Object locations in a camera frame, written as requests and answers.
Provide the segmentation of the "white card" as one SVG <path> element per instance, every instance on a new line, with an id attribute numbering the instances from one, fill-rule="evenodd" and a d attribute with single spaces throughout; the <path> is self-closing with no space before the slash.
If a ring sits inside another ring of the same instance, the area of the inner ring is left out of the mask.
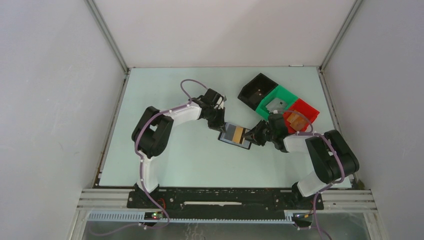
<path id="1" fill-rule="evenodd" d="M 265 107 L 271 113 L 282 113 L 287 107 L 287 103 L 284 100 L 279 98 L 274 98 L 270 103 L 268 103 Z"/>

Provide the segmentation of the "orange brown credit card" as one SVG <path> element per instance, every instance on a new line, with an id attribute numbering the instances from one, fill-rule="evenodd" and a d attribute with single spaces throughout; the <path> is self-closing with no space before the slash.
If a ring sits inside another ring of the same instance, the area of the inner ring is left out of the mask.
<path id="1" fill-rule="evenodd" d="M 236 126 L 233 137 L 232 137 L 232 141 L 234 143 L 242 145 L 244 143 L 244 137 L 243 137 L 244 132 L 245 132 L 244 127 Z"/>

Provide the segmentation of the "red plastic bin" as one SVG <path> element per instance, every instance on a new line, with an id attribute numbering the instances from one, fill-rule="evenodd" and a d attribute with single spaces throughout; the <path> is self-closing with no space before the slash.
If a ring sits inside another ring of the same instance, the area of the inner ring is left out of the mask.
<path id="1" fill-rule="evenodd" d="M 295 131 L 289 126 L 287 118 L 292 113 L 300 115 L 301 117 L 303 117 L 307 121 L 306 126 L 301 131 Z M 290 134 L 292 134 L 292 133 L 295 133 L 295 132 L 305 132 L 307 130 L 307 128 L 316 120 L 316 118 L 318 117 L 319 114 L 320 114 L 320 112 L 318 110 L 316 110 L 314 107 L 312 107 L 311 105 L 306 103 L 304 100 L 299 98 L 282 115 L 283 115 L 283 118 L 285 120 L 285 125 L 288 128 L 288 132 Z"/>

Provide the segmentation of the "black plastic bin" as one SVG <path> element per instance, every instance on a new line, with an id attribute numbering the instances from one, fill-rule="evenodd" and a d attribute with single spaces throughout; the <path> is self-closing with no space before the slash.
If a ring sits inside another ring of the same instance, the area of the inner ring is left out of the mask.
<path id="1" fill-rule="evenodd" d="M 260 105 L 260 102 L 277 86 L 278 84 L 275 81 L 263 73 L 259 73 L 242 87 L 237 98 L 255 111 Z"/>

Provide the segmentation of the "blue grey credit card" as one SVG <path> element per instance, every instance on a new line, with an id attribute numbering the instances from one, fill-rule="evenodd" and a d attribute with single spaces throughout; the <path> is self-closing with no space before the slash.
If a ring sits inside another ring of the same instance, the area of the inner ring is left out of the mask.
<path id="1" fill-rule="evenodd" d="M 219 135 L 219 140 L 226 143 L 233 144 L 233 137 L 235 134 L 237 126 L 231 123 L 226 123 L 225 125 L 225 132 L 221 132 Z"/>

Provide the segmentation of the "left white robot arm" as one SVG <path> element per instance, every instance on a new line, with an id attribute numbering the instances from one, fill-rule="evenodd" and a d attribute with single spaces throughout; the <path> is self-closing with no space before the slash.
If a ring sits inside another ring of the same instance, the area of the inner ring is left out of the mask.
<path id="1" fill-rule="evenodd" d="M 209 129 L 224 133 L 225 101 L 225 96 L 208 88 L 205 94 L 190 97 L 187 103 L 171 109 L 160 111 L 153 106 L 146 108 L 131 135 L 135 153 L 140 157 L 140 180 L 137 185 L 143 191 L 138 201 L 145 208 L 153 208 L 158 202 L 158 194 L 154 192 L 159 186 L 155 158 L 166 149 L 173 127 L 204 119 Z"/>

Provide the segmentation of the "black card holder wallet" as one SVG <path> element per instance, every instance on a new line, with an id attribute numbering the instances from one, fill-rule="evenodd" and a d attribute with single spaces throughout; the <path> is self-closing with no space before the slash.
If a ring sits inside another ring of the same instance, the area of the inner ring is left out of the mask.
<path id="1" fill-rule="evenodd" d="M 225 124 L 225 132 L 219 134 L 218 140 L 226 144 L 249 150 L 252 143 L 243 137 L 243 135 L 249 131 L 248 128 L 227 122 Z"/>

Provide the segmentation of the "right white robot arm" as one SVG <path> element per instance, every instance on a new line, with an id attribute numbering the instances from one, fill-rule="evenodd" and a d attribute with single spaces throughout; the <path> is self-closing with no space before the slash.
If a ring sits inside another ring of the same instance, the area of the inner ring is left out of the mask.
<path id="1" fill-rule="evenodd" d="M 290 201 L 297 209 L 304 209 L 310 204 L 312 195 L 342 183 L 360 168 L 357 157 L 338 130 L 290 133 L 281 112 L 272 113 L 267 120 L 261 120 L 244 133 L 243 138 L 258 146 L 271 142 L 283 153 L 309 155 L 312 172 L 291 187 Z"/>

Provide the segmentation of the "green plastic bin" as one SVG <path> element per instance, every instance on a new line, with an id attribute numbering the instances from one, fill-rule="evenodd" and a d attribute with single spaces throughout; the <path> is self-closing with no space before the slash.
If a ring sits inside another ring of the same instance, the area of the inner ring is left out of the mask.
<path id="1" fill-rule="evenodd" d="M 268 120 L 270 114 L 288 110 L 299 98 L 281 85 L 275 87 L 260 102 L 255 112 Z"/>

